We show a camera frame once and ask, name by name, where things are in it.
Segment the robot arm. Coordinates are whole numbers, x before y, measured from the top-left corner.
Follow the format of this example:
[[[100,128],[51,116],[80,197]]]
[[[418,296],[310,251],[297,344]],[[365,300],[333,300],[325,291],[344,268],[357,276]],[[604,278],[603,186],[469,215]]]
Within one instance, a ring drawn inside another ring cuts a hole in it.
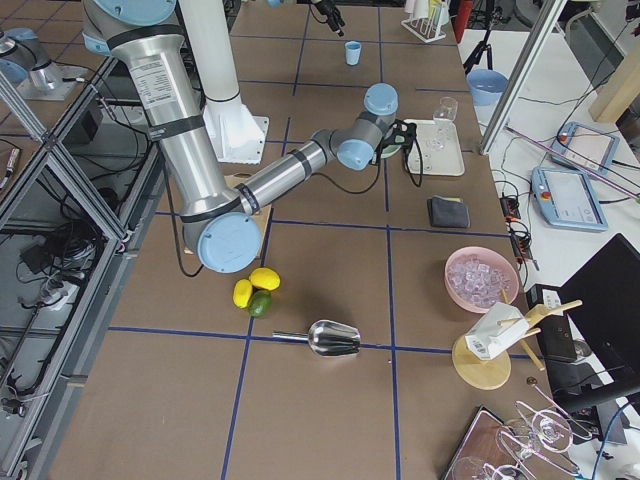
[[[278,8],[283,5],[307,5],[312,17],[319,24],[325,24],[329,29],[339,37],[344,36],[344,27],[346,25],[342,14],[332,0],[266,0],[266,4],[271,8]]]
[[[303,146],[230,186],[220,161],[259,143],[263,130],[240,96],[219,1],[86,1],[86,47],[123,62],[175,177],[186,246],[219,273],[247,267],[261,248],[254,215],[332,161],[364,169],[389,137],[398,95],[371,86],[346,129]]]

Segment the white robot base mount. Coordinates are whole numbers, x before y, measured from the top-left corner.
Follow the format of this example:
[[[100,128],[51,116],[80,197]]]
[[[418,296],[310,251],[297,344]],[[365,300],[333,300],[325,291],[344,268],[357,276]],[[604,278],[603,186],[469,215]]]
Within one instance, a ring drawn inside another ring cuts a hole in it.
[[[269,118],[254,116],[240,97],[215,102],[203,110],[207,133],[221,163],[257,165],[262,160]]]

